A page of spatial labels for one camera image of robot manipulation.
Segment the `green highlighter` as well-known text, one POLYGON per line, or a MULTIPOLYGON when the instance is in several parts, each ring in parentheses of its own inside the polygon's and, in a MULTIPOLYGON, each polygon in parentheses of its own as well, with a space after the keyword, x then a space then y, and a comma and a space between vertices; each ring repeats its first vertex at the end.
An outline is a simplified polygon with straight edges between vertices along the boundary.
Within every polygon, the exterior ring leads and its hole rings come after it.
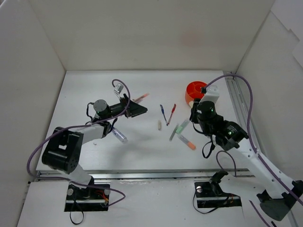
POLYGON ((187 125, 189 124, 189 122, 190 122, 190 120, 184 120, 181 123, 181 125, 179 125, 179 127, 177 128, 176 133, 180 134, 187 127, 187 125))

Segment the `grey green pen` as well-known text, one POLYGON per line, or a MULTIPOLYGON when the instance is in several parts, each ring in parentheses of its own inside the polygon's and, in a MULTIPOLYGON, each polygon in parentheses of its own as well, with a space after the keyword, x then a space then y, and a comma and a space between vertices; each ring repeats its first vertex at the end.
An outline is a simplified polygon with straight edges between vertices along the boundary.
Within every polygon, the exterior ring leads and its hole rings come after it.
POLYGON ((174 138, 174 136, 175 136, 175 134, 176 134, 176 131, 177 131, 178 127, 179 127, 179 124, 177 124, 177 125, 175 126, 175 128, 174 128, 174 130, 173 130, 173 132, 172 132, 172 134, 171 134, 171 136, 170 136, 170 138, 169 138, 169 141, 172 141, 172 140, 173 140, 173 138, 174 138))

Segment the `red gel pen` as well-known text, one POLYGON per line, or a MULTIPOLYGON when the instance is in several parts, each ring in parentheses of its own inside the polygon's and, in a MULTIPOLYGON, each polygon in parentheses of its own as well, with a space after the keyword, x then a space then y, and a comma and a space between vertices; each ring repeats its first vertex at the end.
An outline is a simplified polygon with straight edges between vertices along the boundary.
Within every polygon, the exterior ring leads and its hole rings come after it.
POLYGON ((167 126, 170 124, 170 122, 171 122, 171 119, 172 119, 172 116, 173 116, 173 114, 174 114, 174 112, 175 112, 175 109, 176 109, 176 104, 174 104, 173 105, 173 108, 172 108, 172 110, 171 110, 171 113, 170 113, 170 116, 169 116, 169 119, 168 119, 168 122, 167 122, 167 126))

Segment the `orange highlighter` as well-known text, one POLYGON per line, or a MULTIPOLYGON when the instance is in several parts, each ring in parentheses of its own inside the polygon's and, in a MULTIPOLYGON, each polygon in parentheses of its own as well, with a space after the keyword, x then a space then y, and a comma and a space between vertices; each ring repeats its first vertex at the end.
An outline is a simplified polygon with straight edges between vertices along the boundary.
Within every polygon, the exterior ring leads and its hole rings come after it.
POLYGON ((187 138, 185 138, 183 135, 179 134, 178 138, 184 143, 186 144, 191 150, 195 150, 196 146, 190 142, 187 138))

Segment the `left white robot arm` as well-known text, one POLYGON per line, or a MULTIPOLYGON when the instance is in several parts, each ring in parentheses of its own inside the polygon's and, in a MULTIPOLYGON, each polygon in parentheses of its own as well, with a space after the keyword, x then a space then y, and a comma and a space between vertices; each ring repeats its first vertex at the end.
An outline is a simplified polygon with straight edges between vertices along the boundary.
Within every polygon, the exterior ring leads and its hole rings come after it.
POLYGON ((86 127, 64 130, 57 127, 42 154, 42 163, 62 173, 71 183, 78 187, 78 194, 87 199, 95 192, 94 178, 86 173, 79 164, 83 144, 106 137, 112 130, 111 119, 119 116, 136 117, 148 109, 130 100, 126 94, 118 104, 109 106, 103 99, 92 103, 96 112, 91 123, 86 127))

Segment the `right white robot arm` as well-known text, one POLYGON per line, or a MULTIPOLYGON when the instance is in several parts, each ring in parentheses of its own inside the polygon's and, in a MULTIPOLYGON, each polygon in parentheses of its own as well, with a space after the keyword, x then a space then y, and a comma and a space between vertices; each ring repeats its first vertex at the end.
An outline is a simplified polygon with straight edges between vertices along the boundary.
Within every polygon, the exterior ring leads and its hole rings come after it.
POLYGON ((253 185, 225 171, 217 172, 209 183, 215 195, 224 192, 227 186, 242 199, 258 203, 262 211, 276 221, 282 221, 303 194, 303 182, 294 180, 279 170, 264 154, 254 149, 248 133, 237 123, 218 115, 212 101, 196 98, 193 101, 190 120, 201 127, 200 134, 223 151, 231 151, 255 176, 253 185))

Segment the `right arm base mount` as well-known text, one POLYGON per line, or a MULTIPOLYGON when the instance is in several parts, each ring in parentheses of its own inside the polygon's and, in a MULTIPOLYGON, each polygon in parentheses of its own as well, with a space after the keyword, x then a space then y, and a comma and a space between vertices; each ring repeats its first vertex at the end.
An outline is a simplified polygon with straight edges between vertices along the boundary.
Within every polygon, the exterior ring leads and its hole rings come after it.
POLYGON ((194 204, 199 209, 241 207, 238 195, 224 192, 218 183, 195 182, 194 204))

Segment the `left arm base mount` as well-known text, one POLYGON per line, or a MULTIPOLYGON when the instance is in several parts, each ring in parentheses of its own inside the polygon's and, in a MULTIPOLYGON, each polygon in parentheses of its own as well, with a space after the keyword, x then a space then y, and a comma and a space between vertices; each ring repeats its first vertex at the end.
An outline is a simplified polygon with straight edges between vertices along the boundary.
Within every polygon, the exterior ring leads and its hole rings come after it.
POLYGON ((80 189, 73 184, 69 184, 66 194, 64 211, 108 211, 108 203, 109 190, 106 190, 106 192, 104 192, 103 189, 80 189))

